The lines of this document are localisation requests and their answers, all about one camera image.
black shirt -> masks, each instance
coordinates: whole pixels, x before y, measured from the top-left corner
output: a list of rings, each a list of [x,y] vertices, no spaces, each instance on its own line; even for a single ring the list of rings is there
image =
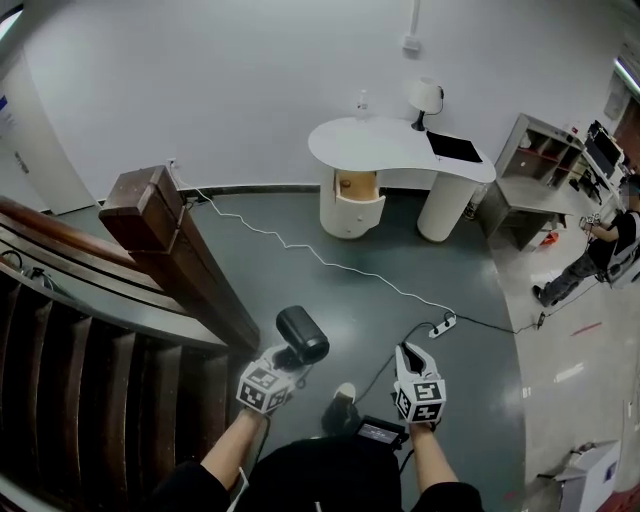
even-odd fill
[[[340,439],[293,443],[262,460],[236,510],[315,512],[401,510],[400,473],[393,452],[375,441]],[[143,512],[224,512],[230,498],[196,462],[176,468],[142,507]],[[414,512],[482,512],[480,494],[463,483],[437,484]]]
[[[604,240],[594,240],[589,246],[589,256],[593,262],[602,270],[606,270],[609,266],[613,250],[619,254],[622,250],[629,247],[636,239],[636,221],[631,212],[621,213],[611,223],[611,227],[618,228],[618,240],[615,242],[605,242]]]

wall outlet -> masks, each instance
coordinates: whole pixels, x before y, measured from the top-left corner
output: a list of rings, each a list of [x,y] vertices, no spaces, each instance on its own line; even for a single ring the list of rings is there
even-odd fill
[[[419,52],[422,44],[420,44],[420,40],[416,36],[407,34],[402,38],[402,47],[410,52]]]

gray floor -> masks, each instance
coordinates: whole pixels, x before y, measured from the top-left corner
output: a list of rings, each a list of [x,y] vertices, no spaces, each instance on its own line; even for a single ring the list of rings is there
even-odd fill
[[[422,200],[389,197],[380,226],[357,241],[322,230],[317,194],[223,196],[223,211],[240,213],[254,227],[277,230],[288,243],[310,244],[328,261],[382,274],[404,291],[452,307],[457,313],[510,327],[496,267],[475,223],[461,221],[446,243],[425,242],[415,230]],[[364,390],[395,345],[418,322],[440,323],[442,311],[396,294],[377,279],[323,267],[307,250],[285,251],[273,236],[253,233],[237,219],[220,218],[208,205],[192,214],[232,286],[259,325],[264,347],[281,343],[278,312],[304,306],[331,341],[307,386],[278,410],[263,456],[291,441],[321,434],[320,417],[334,390],[353,382]],[[63,218],[105,236],[95,211]],[[447,382],[448,402],[438,439],[461,480],[482,493],[489,511],[520,510],[524,493],[525,432],[522,382],[511,334],[461,321],[430,340],[411,340],[429,352]],[[359,405],[361,414],[398,422],[390,398],[393,365]],[[399,453],[404,458],[408,447]],[[413,461],[403,474],[403,506],[418,499]]]

white tile floor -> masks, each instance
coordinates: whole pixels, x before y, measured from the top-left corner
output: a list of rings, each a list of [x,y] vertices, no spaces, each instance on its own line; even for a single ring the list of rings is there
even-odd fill
[[[573,196],[585,214],[598,210],[583,194]],[[532,253],[519,252],[507,238],[494,236],[491,250],[515,330],[536,321],[543,308],[531,293],[577,259],[586,246],[578,217],[558,242]],[[596,283],[587,279],[571,300]],[[546,313],[557,310],[547,308]],[[579,330],[595,327],[578,333]],[[640,482],[640,286],[612,290],[598,284],[574,303],[548,318],[538,331],[516,336],[525,386],[527,429],[526,484],[529,512],[557,510],[557,489],[536,481],[552,471],[573,447],[593,440],[622,439],[622,461],[616,489]]]

dark pants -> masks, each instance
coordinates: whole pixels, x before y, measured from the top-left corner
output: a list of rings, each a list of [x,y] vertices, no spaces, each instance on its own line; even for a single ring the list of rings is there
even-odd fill
[[[401,510],[391,448],[363,437],[298,441],[261,460],[238,511]]]
[[[557,279],[554,279],[544,287],[544,290],[542,290],[540,294],[540,302],[544,307],[547,307],[555,301],[566,299],[582,281],[599,272],[600,268],[596,266],[591,256],[585,252],[565,268]]]

